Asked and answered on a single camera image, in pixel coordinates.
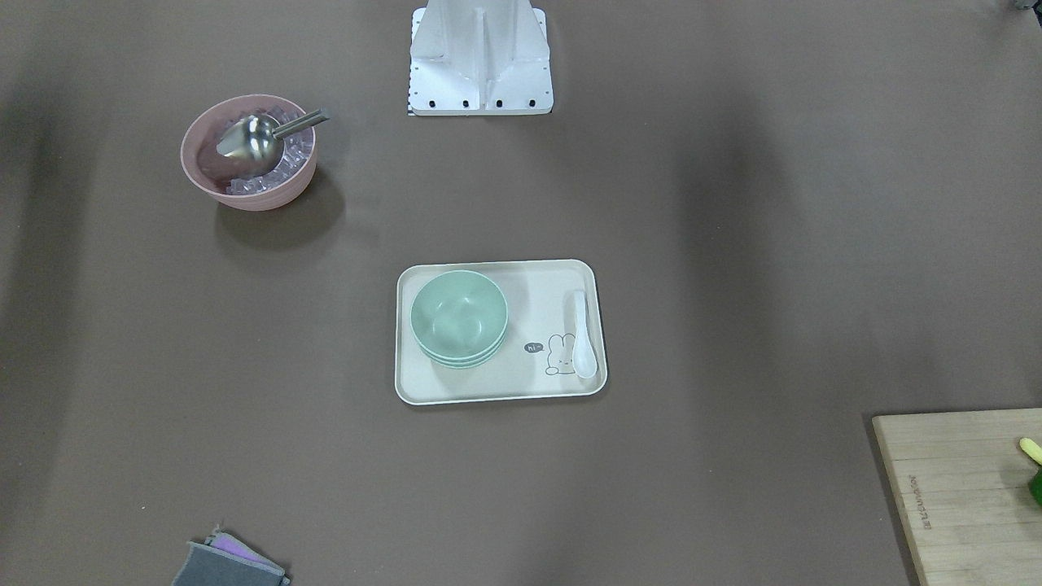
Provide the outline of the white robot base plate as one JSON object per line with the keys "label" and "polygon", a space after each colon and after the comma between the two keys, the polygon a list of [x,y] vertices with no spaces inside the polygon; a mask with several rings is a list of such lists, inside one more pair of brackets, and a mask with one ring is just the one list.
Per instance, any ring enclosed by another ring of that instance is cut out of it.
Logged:
{"label": "white robot base plate", "polygon": [[[549,41],[546,15],[540,8],[536,10],[541,13]],[[412,14],[412,36],[414,21],[423,13],[424,7],[418,7]],[[410,55],[411,116],[535,116],[552,109],[550,56],[544,60],[508,60],[481,48],[465,50],[462,57],[454,59]]]}

